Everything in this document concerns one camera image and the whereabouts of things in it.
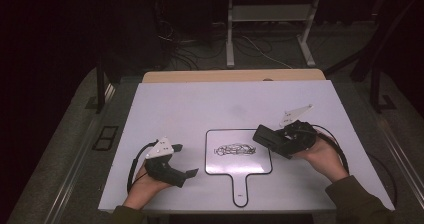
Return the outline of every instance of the person's right hand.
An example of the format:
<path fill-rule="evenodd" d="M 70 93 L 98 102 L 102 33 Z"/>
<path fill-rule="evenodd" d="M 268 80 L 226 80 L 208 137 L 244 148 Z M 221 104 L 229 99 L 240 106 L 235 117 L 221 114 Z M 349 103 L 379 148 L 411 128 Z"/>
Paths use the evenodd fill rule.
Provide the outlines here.
<path fill-rule="evenodd" d="M 326 176 L 331 182 L 348 177 L 339 155 L 326 141 L 317 137 L 315 144 L 305 151 L 300 151 L 293 156 L 308 161 L 319 173 Z"/>

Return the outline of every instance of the desk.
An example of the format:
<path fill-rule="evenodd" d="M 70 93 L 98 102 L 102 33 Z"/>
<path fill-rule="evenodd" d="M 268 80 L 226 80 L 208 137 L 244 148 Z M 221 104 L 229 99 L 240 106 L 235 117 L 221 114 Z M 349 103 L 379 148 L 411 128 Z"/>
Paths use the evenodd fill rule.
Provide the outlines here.
<path fill-rule="evenodd" d="M 281 80 L 292 81 L 256 81 L 270 78 L 269 71 L 282 73 Z M 329 129 L 346 154 L 351 174 L 386 207 L 394 209 L 332 83 L 324 80 L 320 71 L 306 70 L 305 73 L 314 72 L 316 76 L 308 74 L 303 79 L 302 70 L 242 71 L 235 72 L 238 78 L 233 82 L 226 79 L 233 71 L 216 72 L 210 72 L 205 82 L 196 80 L 204 80 L 208 71 L 146 75 L 135 94 L 99 204 L 100 210 L 113 211 L 122 204 L 132 159 L 145 144 L 162 136 L 184 145 L 170 161 L 173 168 L 182 171 L 199 168 L 199 172 L 196 177 L 188 179 L 183 188 L 171 187 L 159 193 L 145 207 L 148 213 L 310 213 L 334 210 L 334 204 L 324 192 L 329 181 L 304 160 L 287 160 L 271 153 L 272 173 L 247 178 L 249 202 L 243 208 L 233 203 L 228 176 L 210 176 L 205 172 L 205 135 L 208 130 L 254 129 L 259 124 L 279 129 L 284 111 L 308 104 L 313 104 L 314 108 L 301 120 Z M 255 72 L 258 76 L 252 81 Z M 301 81 L 289 78 L 288 72 L 296 72 Z M 216 82 L 212 80 L 213 74 L 221 74 L 216 76 Z M 182 82 L 183 76 L 188 81 Z M 173 83 L 158 83 L 159 80 Z"/>

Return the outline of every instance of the dark green sleeve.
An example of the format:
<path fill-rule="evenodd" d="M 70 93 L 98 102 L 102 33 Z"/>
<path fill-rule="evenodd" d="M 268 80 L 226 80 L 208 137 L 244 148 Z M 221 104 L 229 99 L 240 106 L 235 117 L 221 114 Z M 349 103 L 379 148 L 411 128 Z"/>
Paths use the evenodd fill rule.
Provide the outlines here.
<path fill-rule="evenodd" d="M 143 218 L 143 214 L 138 210 L 117 206 L 113 211 L 111 224 L 140 224 Z"/>
<path fill-rule="evenodd" d="M 354 176 L 339 180 L 325 190 L 337 207 L 337 223 L 393 223 L 393 213 L 369 194 Z"/>

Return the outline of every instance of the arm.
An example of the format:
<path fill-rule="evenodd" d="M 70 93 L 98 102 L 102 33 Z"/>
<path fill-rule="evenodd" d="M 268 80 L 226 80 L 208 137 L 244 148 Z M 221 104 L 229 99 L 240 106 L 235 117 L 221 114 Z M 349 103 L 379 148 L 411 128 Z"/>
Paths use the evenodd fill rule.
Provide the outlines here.
<path fill-rule="evenodd" d="M 342 166 L 336 151 L 317 137 L 315 144 L 294 156 L 308 161 L 332 184 L 326 192 L 337 207 L 337 223 L 386 224 L 392 223 L 393 214 L 381 201 L 369 194 Z"/>
<path fill-rule="evenodd" d="M 157 181 L 147 174 L 143 166 L 136 175 L 136 181 L 131 187 L 122 206 L 117 206 L 112 214 L 112 224 L 138 224 L 143 220 L 141 209 L 161 190 L 170 187 L 170 184 Z"/>

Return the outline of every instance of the white plastic part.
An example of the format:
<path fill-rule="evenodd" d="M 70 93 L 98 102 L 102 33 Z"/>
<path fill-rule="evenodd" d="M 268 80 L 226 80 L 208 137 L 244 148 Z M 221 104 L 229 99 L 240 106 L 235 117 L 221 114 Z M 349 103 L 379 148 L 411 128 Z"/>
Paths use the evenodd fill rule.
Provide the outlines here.
<path fill-rule="evenodd" d="M 166 156 L 174 153 L 171 142 L 166 137 L 162 137 L 158 143 L 147 153 L 146 159 L 152 159 L 155 157 Z"/>
<path fill-rule="evenodd" d="M 297 121 L 300 116 L 310 111 L 313 107 L 314 106 L 312 104 L 309 104 L 308 106 L 305 106 L 305 107 L 301 107 L 291 111 L 286 111 L 286 113 L 284 114 L 283 120 L 281 120 L 280 122 L 280 126 L 285 127 L 289 124 L 292 124 L 293 122 Z"/>

